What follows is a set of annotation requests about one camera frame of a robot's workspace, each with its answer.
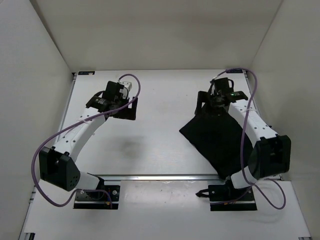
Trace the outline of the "black pleated skirt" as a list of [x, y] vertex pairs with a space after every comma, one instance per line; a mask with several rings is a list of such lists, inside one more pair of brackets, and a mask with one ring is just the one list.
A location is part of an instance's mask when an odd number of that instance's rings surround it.
[[242, 125], [224, 109], [213, 109], [208, 104], [179, 130], [221, 179], [241, 170], [242, 131]]

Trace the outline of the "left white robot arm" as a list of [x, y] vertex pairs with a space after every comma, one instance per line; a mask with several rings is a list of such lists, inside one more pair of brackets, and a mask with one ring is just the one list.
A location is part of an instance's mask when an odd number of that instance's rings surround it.
[[95, 94], [85, 105], [78, 119], [78, 126], [67, 130], [65, 135], [51, 148], [43, 147], [39, 152], [40, 178], [68, 192], [73, 189], [86, 190], [93, 199], [104, 195], [103, 179], [81, 172], [76, 161], [82, 148], [109, 117], [135, 120], [137, 100], [132, 107], [129, 92], [132, 83], [129, 81], [109, 81], [104, 91]]

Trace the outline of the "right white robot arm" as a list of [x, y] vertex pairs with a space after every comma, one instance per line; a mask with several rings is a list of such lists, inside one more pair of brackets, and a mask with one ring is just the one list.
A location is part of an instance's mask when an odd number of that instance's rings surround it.
[[242, 189], [290, 168], [291, 140], [259, 116], [252, 99], [224, 77], [199, 91], [193, 119], [180, 133], [228, 182], [224, 195], [236, 200]]

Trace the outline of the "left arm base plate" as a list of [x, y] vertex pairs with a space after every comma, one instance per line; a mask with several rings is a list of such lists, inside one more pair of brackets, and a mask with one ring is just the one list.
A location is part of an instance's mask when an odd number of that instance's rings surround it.
[[120, 181], [105, 181], [103, 192], [77, 192], [75, 194], [73, 208], [79, 210], [117, 210], [120, 200]]

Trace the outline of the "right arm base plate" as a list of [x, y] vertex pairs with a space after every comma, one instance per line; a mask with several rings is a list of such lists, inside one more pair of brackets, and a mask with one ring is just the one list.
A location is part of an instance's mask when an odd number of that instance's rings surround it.
[[199, 190], [199, 198], [209, 198], [211, 212], [256, 211], [257, 204], [251, 188], [235, 189], [227, 184], [208, 185]]

